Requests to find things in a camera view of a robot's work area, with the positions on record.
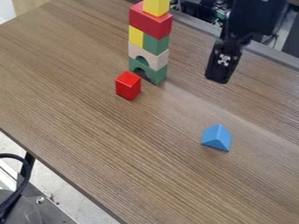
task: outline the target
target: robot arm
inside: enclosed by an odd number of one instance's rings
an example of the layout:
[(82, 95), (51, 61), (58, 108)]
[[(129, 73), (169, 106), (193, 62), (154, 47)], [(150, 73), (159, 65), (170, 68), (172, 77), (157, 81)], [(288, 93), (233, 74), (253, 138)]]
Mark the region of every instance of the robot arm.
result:
[(243, 47), (255, 33), (272, 34), (286, 3), (286, 0), (235, 0), (212, 49), (205, 77), (226, 84), (239, 64)]

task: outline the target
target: red block on tower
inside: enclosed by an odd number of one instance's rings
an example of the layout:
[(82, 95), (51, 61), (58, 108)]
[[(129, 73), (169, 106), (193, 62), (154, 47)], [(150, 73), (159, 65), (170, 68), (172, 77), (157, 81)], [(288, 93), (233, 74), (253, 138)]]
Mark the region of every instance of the red block on tower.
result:
[(129, 11), (129, 24), (156, 39), (162, 39), (171, 32), (173, 16), (165, 13), (154, 17), (143, 11), (143, 2), (134, 4)]
[(141, 77), (129, 71), (123, 72), (115, 80), (116, 93), (133, 101), (141, 91)]

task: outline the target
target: screw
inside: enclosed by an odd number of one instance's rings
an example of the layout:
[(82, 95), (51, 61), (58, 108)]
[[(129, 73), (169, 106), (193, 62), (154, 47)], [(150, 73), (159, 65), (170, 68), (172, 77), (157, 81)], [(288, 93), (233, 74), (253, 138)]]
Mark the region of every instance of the screw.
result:
[(35, 202), (37, 203), (37, 204), (43, 204), (44, 202), (45, 202), (45, 198), (44, 197), (42, 197), (42, 196), (38, 196), (37, 197), (37, 199), (35, 200)]

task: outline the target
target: blue block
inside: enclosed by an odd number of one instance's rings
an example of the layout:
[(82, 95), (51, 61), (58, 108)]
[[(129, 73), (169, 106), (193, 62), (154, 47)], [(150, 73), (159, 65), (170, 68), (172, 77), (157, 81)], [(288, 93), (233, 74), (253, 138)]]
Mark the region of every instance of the blue block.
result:
[(205, 129), (201, 143), (222, 151), (229, 151), (232, 144), (232, 134), (222, 124)]

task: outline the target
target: white arch block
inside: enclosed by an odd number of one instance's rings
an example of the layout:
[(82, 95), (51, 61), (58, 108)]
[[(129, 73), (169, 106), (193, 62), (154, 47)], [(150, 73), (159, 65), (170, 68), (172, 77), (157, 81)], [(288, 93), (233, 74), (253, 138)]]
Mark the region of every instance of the white arch block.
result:
[(156, 56), (155, 54), (129, 42), (129, 57), (132, 59), (136, 59), (138, 56), (144, 57), (148, 61), (149, 67), (156, 71), (168, 64), (169, 54), (170, 51), (167, 49)]

